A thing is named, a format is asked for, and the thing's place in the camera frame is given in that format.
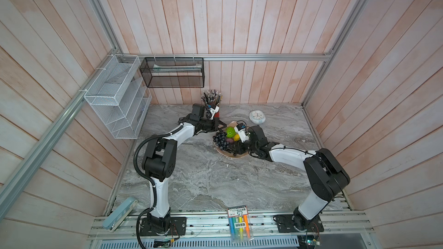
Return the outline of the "black fake grape bunch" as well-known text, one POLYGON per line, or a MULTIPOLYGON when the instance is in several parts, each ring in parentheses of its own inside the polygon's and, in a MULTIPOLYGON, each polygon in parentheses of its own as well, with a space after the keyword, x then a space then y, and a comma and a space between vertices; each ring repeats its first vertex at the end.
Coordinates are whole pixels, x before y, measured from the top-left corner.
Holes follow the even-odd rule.
POLYGON ((216 132, 216 134, 213 136, 213 142, 217 149, 222 153, 227 153, 234 157, 240 155, 240 141, 234 141, 234 143, 229 144, 226 142, 226 139, 226 132, 224 130, 219 130, 216 132))

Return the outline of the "green bumpy fake fruit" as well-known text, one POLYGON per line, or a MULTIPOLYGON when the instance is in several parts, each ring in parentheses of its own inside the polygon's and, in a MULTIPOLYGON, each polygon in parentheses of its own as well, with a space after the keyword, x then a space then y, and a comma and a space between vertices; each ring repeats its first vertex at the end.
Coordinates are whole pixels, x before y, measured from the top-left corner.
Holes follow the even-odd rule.
POLYGON ((234 127, 227 127, 226 128, 226 137, 227 138, 234 138, 236 135, 236 131, 234 127))

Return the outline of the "pink scalloped fruit bowl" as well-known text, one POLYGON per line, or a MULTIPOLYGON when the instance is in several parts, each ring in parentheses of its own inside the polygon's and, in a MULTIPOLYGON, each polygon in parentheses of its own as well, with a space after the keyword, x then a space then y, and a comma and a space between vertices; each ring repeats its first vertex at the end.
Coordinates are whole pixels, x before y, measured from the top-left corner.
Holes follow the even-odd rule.
POLYGON ((248 154, 248 147, 246 143, 243 143, 240 138, 235 138, 237 135, 236 127, 238 122, 244 124, 244 121, 231 122, 225 129, 220 129, 213 136, 213 143, 216 150, 230 158, 241 158, 248 154))

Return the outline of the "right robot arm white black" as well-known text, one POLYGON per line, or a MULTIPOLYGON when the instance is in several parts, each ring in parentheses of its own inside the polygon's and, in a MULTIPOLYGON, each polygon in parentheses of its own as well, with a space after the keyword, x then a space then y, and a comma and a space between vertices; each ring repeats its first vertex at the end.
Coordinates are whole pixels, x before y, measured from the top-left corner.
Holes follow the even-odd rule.
POLYGON ((303 151, 278 142, 269 141, 259 125, 247 128, 236 126, 240 141, 252 157, 283 163, 306 172, 310 193, 293 212, 293 230, 306 232, 319 221, 319 214, 350 184, 350 177, 333 153, 326 148, 303 151))

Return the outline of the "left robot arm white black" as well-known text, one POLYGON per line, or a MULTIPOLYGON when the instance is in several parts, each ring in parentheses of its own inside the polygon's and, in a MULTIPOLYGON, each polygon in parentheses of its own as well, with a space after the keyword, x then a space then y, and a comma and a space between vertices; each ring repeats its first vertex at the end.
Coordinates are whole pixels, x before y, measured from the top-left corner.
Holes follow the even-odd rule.
POLYGON ((158 233, 167 232, 171 225, 168 202, 168 182, 175 170, 177 149, 187 139, 200 133, 224 129, 219 117, 219 106, 194 104, 187 116, 178 120, 178 126, 165 134, 153 135, 140 143, 133 157, 137 174, 150 183, 151 206, 141 213, 141 226, 158 233))

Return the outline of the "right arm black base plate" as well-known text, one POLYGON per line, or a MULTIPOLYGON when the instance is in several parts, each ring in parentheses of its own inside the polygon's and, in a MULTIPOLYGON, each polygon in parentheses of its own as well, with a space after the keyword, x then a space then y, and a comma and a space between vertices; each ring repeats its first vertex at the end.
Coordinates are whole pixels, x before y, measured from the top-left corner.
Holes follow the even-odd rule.
POLYGON ((323 222, 319 215, 312 220, 306 220, 301 215, 280 214, 273 216, 273 221, 277 224, 279 233, 324 232, 323 222))

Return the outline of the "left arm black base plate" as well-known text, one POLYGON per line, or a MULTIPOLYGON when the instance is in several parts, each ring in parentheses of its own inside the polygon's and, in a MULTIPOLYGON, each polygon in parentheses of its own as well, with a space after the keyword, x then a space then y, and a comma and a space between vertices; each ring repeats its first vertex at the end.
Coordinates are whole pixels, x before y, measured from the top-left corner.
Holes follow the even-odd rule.
POLYGON ((141 220, 140 236, 184 236, 186 234, 186 217, 148 217, 141 220))

